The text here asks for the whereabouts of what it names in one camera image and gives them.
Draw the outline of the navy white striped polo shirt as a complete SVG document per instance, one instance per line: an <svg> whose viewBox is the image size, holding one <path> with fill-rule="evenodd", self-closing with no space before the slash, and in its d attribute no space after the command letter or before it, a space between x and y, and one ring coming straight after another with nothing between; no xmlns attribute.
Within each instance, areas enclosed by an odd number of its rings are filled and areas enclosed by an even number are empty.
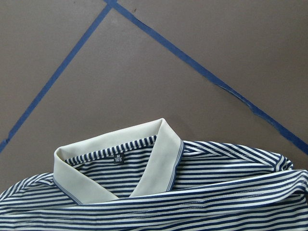
<svg viewBox="0 0 308 231"><path fill-rule="evenodd" d="M305 231L308 172L281 154L183 141L164 119L59 147L0 196L3 231Z"/></svg>

